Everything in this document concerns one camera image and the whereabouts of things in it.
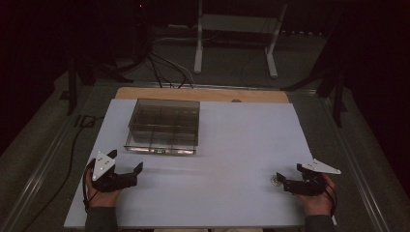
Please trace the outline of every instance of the black cable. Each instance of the black cable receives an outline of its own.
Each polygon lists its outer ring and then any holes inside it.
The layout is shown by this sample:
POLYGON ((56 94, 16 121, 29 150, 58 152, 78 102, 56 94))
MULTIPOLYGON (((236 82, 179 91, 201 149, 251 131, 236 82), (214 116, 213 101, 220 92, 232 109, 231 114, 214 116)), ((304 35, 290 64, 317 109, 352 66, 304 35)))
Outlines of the black cable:
POLYGON ((55 199, 55 197, 57 197, 57 195, 60 193, 61 189, 63 189, 64 185, 67 183, 67 181, 69 180, 69 177, 72 173, 72 169, 73 169, 73 155, 74 155, 74 147, 75 147, 75 143, 76 140, 78 139, 79 135, 81 134, 81 132, 87 127, 87 126, 91 126, 93 125, 96 121, 102 119, 103 117, 100 118, 95 118, 93 121, 87 123, 86 125, 84 125, 82 128, 80 128, 80 130, 77 132, 77 134, 75 135, 75 138, 73 140, 73 145, 72 145, 72 150, 70 152, 70 164, 69 164, 69 169, 67 171, 67 175, 63 181, 63 183, 60 185, 60 187, 55 191, 55 193, 51 196, 51 198, 47 201, 47 203, 45 203, 45 205, 36 213, 36 215, 33 217, 33 219, 26 225, 26 227, 22 230, 22 231, 26 231, 31 224, 36 221, 36 219, 40 216, 40 214, 48 207, 48 205, 55 199))
POLYGON ((326 184, 326 186, 328 186, 328 187, 332 190, 332 193, 333 193, 334 196, 335 196, 335 198, 333 198, 332 195, 331 195, 327 190, 325 190, 326 194, 329 196, 329 198, 330 198, 331 201, 332 201, 331 215, 333 216, 333 215, 335 214, 336 208, 337 208, 337 194, 336 194, 336 192, 335 192, 335 189, 332 188, 329 184, 326 184))
MULTIPOLYGON (((155 60, 152 59, 152 57, 150 57, 150 56, 148 56, 148 59, 150 59, 152 62, 155 62, 155 60)), ((161 73, 161 70, 157 67, 157 65, 155 65, 155 63, 152 63, 152 64, 153 64, 153 69, 158 72, 159 77, 162 78, 163 80, 165 80, 166 82, 168 82, 169 88, 174 88, 174 85, 172 84, 172 82, 169 81, 167 78, 165 78, 165 77, 163 76, 163 74, 161 73)))
POLYGON ((157 82, 159 83, 160 87, 162 88, 162 84, 161 84, 160 78, 158 77, 157 71, 154 69, 154 62, 153 62, 153 60, 152 60, 150 57, 148 57, 148 60, 151 61, 151 64, 152 64, 153 70, 154 70, 154 74, 155 74, 155 78, 157 79, 157 82))
POLYGON ((162 59, 163 61, 169 63, 171 66, 173 66, 175 69, 177 69, 177 70, 181 73, 181 75, 184 77, 184 79, 188 81, 188 84, 189 84, 190 87, 193 89, 192 83, 190 83, 190 80, 187 78, 187 76, 184 74, 183 71, 181 71, 181 69, 180 69, 178 66, 176 66, 174 63, 169 62, 168 60, 166 60, 166 59, 160 57, 159 55, 157 55, 156 53, 154 53, 154 52, 152 52, 152 51, 150 52, 150 54, 152 54, 152 55, 154 55, 154 56, 156 56, 156 57, 162 59))
POLYGON ((169 66, 169 65, 164 64, 163 62, 160 62, 160 61, 155 60, 155 59, 153 59, 153 61, 156 62, 156 63, 158 63, 158 64, 160 64, 160 65, 166 66, 166 67, 168 67, 168 68, 170 68, 170 69, 172 69, 172 70, 174 70, 174 71, 177 71, 177 72, 179 72, 179 73, 181 73, 181 74, 183 75, 183 78, 184 78, 184 79, 183 79, 182 83, 178 86, 178 89, 180 89, 180 88, 185 84, 185 82, 187 82, 188 78, 185 76, 185 74, 184 74, 179 68, 175 68, 175 67, 173 67, 173 66, 169 66))

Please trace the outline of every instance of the cable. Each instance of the cable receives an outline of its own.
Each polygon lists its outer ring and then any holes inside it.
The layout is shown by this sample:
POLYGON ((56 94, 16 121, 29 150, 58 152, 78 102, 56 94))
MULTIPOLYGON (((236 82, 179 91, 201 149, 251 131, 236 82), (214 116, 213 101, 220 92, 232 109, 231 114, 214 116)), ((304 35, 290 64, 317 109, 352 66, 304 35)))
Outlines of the cable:
POLYGON ((153 62, 153 60, 152 60, 151 58, 149 58, 149 60, 151 61, 151 64, 152 64, 152 66, 153 66, 155 78, 157 79, 157 82, 159 83, 160 87, 162 88, 162 84, 161 84, 160 78, 158 77, 157 71, 156 71, 155 68, 154 68, 154 66, 155 66, 155 65, 154 65, 154 62, 153 62))
POLYGON ((332 195, 331 195, 327 190, 325 190, 326 194, 329 196, 329 198, 330 198, 331 201, 332 201, 331 215, 333 216, 333 215, 335 214, 336 208, 337 208, 337 194, 336 194, 336 192, 335 192, 335 189, 332 188, 329 184, 326 184, 326 186, 328 186, 328 187, 332 190, 332 193, 333 193, 334 196, 335 196, 335 198, 333 198, 332 195))
POLYGON ((75 143, 76 140, 78 139, 79 135, 81 134, 81 132, 87 127, 87 126, 91 126, 93 125, 95 122, 97 122, 98 120, 102 119, 103 117, 100 118, 95 118, 93 121, 87 123, 86 125, 84 125, 83 127, 80 128, 80 130, 78 130, 77 134, 74 137, 73 140, 73 145, 72 145, 72 149, 70 152, 70 164, 69 164, 69 169, 67 171, 66 177, 63 181, 63 183, 60 185, 60 187, 55 191, 55 193, 51 196, 51 198, 47 201, 47 203, 45 203, 45 205, 36 213, 36 215, 33 217, 33 219, 26 225, 26 227, 24 227, 24 229, 22 231, 26 231, 31 224, 36 221, 36 219, 40 216, 40 214, 48 207, 48 205, 55 199, 55 197, 57 197, 57 195, 60 193, 61 189, 63 189, 63 186, 67 183, 67 181, 69 180, 69 177, 72 173, 72 169, 73 169, 73 156, 74 156, 74 148, 75 148, 75 143))
MULTIPOLYGON (((165 59, 165 58, 160 57, 160 56, 159 56, 157 53, 155 53, 154 51, 151 51, 151 54, 153 54, 154 56, 156 56, 156 57, 162 59, 163 61, 168 62, 169 64, 171 64, 173 67, 175 67, 175 68, 178 69, 178 70, 179 70, 179 68, 182 68, 183 70, 185 70, 187 73, 190 74, 190 80, 192 81, 192 83, 190 83, 190 81, 187 79, 188 83, 190 84, 190 87, 193 89, 192 84, 194 84, 194 85, 195 85, 195 88, 198 89, 197 85, 195 84, 195 81, 193 80, 192 73, 191 73, 187 68, 185 68, 185 67, 183 67, 183 66, 181 66, 181 65, 179 65, 179 64, 177 64, 177 63, 174 63, 174 62, 172 62, 172 61, 170 61, 170 60, 167 60, 167 59, 165 59)), ((186 75, 185 75, 181 70, 180 70, 180 73, 181 73, 184 77, 186 77, 186 75)))

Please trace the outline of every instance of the small metal object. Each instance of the small metal object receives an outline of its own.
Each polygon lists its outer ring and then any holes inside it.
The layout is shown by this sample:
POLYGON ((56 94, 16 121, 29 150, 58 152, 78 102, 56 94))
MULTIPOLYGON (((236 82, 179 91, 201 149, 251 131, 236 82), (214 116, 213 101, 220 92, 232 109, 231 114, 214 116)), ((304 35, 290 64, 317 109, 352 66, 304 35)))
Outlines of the small metal object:
POLYGON ((279 187, 279 186, 281 185, 280 181, 278 181, 277 175, 274 175, 274 176, 271 178, 271 183, 272 183, 272 185, 274 185, 274 186, 276 186, 276 187, 279 187))

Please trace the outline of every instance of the white board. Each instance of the white board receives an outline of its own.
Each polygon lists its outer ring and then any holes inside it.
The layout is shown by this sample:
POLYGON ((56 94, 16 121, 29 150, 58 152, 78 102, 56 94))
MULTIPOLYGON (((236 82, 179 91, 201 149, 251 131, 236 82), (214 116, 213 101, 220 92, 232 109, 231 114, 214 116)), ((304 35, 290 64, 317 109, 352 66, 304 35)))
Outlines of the white board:
MULTIPOLYGON (((280 172, 301 180, 296 163, 312 156, 291 103, 200 104, 196 155, 167 157, 126 151, 136 100, 112 100, 90 159, 117 149, 116 173, 140 162, 138 186, 122 191, 120 227, 282 227, 304 224, 299 200, 274 187, 280 172)), ((78 186, 65 226, 82 228, 86 213, 78 186)))

